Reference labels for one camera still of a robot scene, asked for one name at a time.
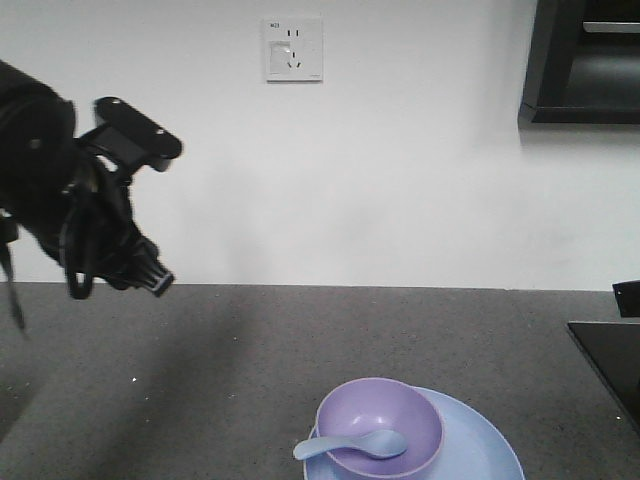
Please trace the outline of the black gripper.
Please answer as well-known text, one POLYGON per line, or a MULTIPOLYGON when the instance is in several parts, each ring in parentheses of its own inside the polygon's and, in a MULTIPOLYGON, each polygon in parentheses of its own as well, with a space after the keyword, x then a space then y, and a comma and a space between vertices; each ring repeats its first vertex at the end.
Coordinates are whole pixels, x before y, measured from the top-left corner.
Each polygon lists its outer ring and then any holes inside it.
POLYGON ((102 279, 118 290, 143 288, 161 297, 174 274, 134 221, 129 187, 108 158, 87 149, 37 156, 37 192, 44 196, 39 238, 55 247, 71 290, 91 290, 102 279))

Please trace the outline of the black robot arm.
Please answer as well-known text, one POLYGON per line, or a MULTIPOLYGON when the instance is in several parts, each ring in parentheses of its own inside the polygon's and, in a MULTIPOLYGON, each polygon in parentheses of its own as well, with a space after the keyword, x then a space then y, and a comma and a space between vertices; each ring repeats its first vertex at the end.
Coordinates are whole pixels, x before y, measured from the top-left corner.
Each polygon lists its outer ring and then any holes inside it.
POLYGON ((179 139, 117 97, 95 101, 96 126, 76 136, 72 102, 1 65, 1 243, 23 227, 87 298, 95 279, 162 295, 174 281, 134 221, 129 187, 149 166, 165 171, 179 139))

